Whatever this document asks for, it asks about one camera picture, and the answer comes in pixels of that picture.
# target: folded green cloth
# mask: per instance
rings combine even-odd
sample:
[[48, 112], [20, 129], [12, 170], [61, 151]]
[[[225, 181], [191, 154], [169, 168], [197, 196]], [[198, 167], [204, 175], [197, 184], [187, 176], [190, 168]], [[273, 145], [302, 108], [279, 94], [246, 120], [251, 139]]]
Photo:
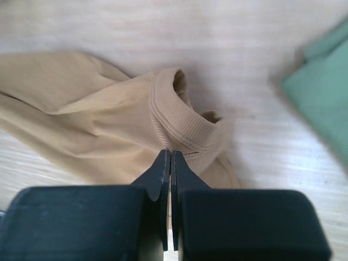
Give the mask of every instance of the folded green cloth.
[[304, 53], [282, 88], [348, 168], [348, 20]]

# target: light wood floor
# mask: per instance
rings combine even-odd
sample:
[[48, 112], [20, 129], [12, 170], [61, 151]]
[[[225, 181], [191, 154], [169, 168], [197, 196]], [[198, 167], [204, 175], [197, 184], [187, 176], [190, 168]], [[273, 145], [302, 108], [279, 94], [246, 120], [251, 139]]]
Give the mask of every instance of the light wood floor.
[[[245, 185], [305, 193], [334, 260], [347, 260], [347, 172], [278, 87], [301, 48], [347, 14], [347, 0], [0, 0], [0, 53], [75, 49], [130, 76], [181, 66], [194, 107], [231, 119]], [[71, 183], [84, 181], [0, 134], [0, 208], [23, 187]]]

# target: beige garment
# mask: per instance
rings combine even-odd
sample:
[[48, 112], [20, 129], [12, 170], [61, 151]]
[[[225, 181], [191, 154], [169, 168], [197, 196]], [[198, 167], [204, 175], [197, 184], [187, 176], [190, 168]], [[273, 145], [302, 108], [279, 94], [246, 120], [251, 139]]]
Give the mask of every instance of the beige garment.
[[83, 53], [1, 55], [0, 126], [96, 184], [134, 181], [167, 148], [210, 186], [240, 187], [226, 123], [193, 111], [180, 69], [130, 79]]

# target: white wooden surface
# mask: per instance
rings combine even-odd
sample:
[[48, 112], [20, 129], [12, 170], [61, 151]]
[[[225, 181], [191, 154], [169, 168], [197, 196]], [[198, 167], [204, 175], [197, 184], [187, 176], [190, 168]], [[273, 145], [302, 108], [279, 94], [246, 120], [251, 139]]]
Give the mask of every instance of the white wooden surface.
[[[245, 185], [304, 192], [334, 260], [347, 260], [347, 172], [278, 87], [301, 48], [347, 14], [347, 0], [0, 0], [0, 53], [76, 49], [130, 76], [181, 66], [194, 107], [231, 119]], [[20, 188], [71, 183], [84, 181], [1, 132], [0, 208]]]

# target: beige object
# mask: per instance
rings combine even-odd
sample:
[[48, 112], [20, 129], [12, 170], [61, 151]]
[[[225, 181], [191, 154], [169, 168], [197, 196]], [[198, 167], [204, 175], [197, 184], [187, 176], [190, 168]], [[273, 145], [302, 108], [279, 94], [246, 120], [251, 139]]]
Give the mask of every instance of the beige object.
[[[347, 173], [277, 81], [347, 14], [347, 0], [6, 0], [0, 52], [82, 50], [132, 77], [183, 68], [193, 108], [217, 109], [232, 123], [228, 159], [243, 184], [305, 193], [332, 260], [347, 261]], [[0, 132], [0, 208], [27, 186], [85, 182]]]
[[95, 184], [131, 183], [170, 149], [211, 187], [240, 187], [225, 122], [193, 111], [180, 69], [130, 79], [83, 53], [13, 54], [0, 82], [2, 129]]

